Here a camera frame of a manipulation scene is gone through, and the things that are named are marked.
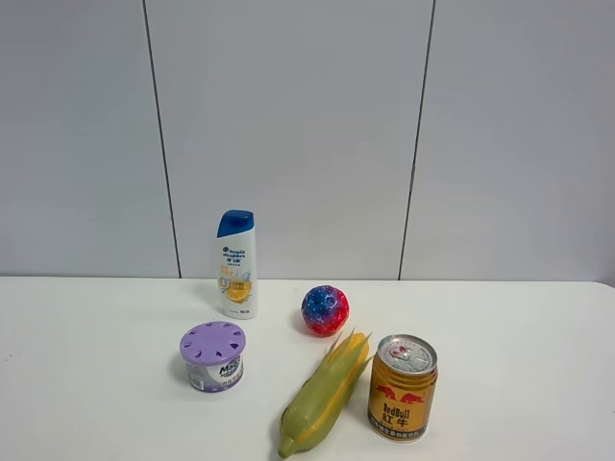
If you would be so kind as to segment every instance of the can lid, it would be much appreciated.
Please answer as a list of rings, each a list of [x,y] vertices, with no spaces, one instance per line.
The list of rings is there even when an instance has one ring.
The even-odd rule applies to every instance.
[[[427,341],[409,334],[392,334],[378,344],[378,357],[405,375],[424,375],[435,369],[438,356]]]
[[[246,347],[243,329],[230,322],[208,322],[192,328],[180,341],[180,353],[192,365],[210,367],[229,362]]]

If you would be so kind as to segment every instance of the gold can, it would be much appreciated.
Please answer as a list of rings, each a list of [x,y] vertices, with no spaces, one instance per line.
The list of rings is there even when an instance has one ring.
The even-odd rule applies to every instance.
[[[367,409],[376,432],[396,442],[421,437],[437,378],[437,354],[426,341],[409,334],[382,339],[372,365]]]

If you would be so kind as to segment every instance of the ball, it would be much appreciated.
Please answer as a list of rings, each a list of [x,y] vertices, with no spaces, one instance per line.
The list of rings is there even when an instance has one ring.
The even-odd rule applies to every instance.
[[[312,288],[301,303],[301,315],[307,327],[316,334],[334,334],[342,328],[349,313],[346,295],[330,285]]]

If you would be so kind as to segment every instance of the red bull logo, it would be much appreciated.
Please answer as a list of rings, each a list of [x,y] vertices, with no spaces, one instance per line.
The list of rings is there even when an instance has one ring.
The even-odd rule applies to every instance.
[[[395,399],[395,391],[390,387],[378,386],[378,390],[381,391],[387,399],[397,400]]]
[[[395,391],[392,388],[388,386],[378,385],[376,389],[378,389],[379,392],[382,392],[386,399],[397,400]],[[413,403],[425,403],[425,400],[422,396],[416,396],[411,392],[408,392],[407,394],[404,394],[404,396],[400,399],[400,402],[412,405]]]
[[[413,403],[425,403],[425,401],[423,400],[421,396],[415,396],[411,392],[404,394],[400,402],[407,403],[408,405],[412,405]]]

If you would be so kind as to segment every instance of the shampoo bottle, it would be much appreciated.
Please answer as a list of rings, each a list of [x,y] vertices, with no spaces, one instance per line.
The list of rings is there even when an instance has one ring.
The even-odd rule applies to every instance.
[[[218,288],[225,315],[252,319],[257,315],[257,252],[254,213],[232,209],[220,220],[216,250]]]

